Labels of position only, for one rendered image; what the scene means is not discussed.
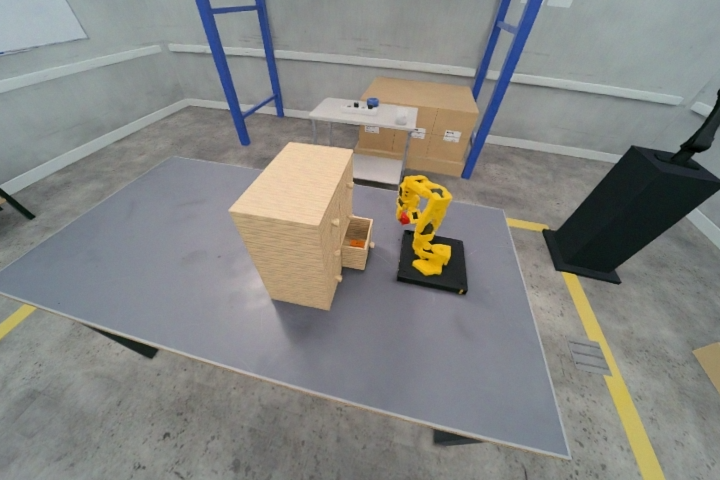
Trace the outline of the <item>wooden chest of drawers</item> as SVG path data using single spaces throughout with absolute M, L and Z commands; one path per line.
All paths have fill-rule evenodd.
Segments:
M 272 299 L 330 310 L 320 224 L 353 150 L 292 143 L 229 213 Z

